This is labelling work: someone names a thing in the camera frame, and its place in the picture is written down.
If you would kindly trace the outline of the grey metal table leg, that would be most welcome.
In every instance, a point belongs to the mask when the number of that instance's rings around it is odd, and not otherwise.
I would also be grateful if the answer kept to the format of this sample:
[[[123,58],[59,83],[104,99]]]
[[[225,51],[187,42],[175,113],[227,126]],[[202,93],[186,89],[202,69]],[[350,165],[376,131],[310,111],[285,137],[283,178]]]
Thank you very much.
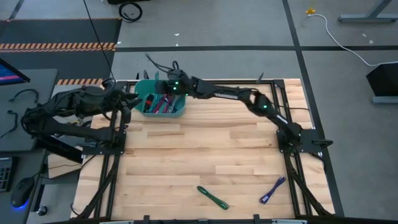
[[[395,22],[398,21],[398,14],[383,14],[383,10],[392,0],[381,0],[366,14],[342,14],[338,22]]]

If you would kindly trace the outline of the black hazard striped floor mat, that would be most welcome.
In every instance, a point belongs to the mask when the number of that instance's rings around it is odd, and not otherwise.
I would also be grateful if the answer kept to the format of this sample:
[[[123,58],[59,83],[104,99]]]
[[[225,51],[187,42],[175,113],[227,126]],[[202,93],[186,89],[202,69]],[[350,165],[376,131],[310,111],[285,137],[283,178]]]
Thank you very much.
[[[99,85],[110,76],[121,20],[0,21],[0,58],[19,70],[58,70],[58,85]]]

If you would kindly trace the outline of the grey side desk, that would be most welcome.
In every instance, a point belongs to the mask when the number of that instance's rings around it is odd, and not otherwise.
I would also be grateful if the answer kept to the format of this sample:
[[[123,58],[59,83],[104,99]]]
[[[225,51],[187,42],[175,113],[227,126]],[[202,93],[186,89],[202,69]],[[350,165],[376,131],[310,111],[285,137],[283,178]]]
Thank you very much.
[[[29,83],[0,86],[0,152],[30,151],[35,139],[21,125],[26,109],[44,104],[52,96],[58,70],[29,69],[22,73]]]

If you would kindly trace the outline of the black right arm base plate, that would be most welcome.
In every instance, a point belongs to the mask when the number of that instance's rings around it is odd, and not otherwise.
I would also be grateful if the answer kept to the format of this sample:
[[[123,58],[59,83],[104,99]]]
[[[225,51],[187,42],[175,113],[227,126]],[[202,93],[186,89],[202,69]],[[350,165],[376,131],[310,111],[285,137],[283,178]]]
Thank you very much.
[[[284,154],[321,152],[333,144],[332,140],[321,139],[315,129],[300,129],[299,131],[277,130],[279,150]]]

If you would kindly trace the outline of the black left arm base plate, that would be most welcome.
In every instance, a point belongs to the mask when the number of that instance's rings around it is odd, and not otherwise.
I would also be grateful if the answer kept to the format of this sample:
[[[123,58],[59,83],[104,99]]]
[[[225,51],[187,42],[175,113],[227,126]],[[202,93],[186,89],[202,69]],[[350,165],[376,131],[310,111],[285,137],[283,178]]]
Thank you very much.
[[[121,155],[124,153],[126,143],[126,132],[113,131],[110,140],[95,141],[81,143],[82,154],[85,155]]]

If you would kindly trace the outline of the backlit keyboard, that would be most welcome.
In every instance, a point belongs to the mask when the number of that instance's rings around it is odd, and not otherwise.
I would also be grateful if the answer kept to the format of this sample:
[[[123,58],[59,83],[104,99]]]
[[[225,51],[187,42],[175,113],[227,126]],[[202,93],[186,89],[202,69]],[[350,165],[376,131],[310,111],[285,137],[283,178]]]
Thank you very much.
[[[0,193],[8,192],[17,165],[17,157],[0,157]]]

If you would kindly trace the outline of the black box on floor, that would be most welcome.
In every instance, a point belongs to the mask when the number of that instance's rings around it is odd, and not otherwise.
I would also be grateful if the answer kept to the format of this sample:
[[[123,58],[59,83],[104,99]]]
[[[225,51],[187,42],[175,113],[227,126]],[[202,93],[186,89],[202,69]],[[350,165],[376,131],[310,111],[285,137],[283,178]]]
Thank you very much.
[[[379,65],[366,75],[375,105],[398,105],[398,63]]]

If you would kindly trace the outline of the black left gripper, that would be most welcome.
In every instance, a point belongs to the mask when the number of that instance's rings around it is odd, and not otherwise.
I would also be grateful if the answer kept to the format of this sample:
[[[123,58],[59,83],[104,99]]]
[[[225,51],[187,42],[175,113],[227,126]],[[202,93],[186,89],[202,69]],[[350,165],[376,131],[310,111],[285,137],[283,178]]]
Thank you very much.
[[[110,82],[105,86],[105,104],[121,110],[121,118],[125,124],[131,122],[131,109],[142,102],[137,93],[126,93],[124,82]]]

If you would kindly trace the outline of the computer monitor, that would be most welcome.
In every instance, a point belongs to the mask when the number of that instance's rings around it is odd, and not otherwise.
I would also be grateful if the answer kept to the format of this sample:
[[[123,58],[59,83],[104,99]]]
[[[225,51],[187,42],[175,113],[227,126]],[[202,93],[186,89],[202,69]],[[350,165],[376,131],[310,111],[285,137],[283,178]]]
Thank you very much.
[[[29,77],[0,58],[0,86],[29,82]]]

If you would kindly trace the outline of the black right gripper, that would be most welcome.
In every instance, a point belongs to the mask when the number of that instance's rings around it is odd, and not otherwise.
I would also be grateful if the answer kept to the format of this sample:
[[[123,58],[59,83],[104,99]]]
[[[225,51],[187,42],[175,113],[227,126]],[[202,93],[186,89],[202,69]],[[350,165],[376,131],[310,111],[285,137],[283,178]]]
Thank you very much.
[[[183,70],[171,70],[167,77],[168,80],[155,82],[157,94],[190,95],[193,92],[193,81]]]

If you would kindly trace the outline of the black computer mouse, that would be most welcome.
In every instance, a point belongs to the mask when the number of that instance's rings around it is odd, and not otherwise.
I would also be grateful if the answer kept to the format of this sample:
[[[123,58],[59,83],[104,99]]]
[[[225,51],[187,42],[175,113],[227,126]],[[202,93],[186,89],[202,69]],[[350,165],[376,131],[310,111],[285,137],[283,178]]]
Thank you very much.
[[[20,180],[12,191],[11,205],[14,208],[22,208],[28,201],[34,186],[34,178],[26,177]]]

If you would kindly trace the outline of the teal plastic bin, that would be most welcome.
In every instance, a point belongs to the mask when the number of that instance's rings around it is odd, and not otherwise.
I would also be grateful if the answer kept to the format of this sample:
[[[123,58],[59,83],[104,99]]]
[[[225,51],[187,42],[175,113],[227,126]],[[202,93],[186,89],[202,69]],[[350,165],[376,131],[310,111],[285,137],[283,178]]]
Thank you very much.
[[[157,80],[141,80],[134,87],[134,93],[142,98],[135,107],[143,116],[153,118],[178,118],[185,112],[185,96],[157,94]]]

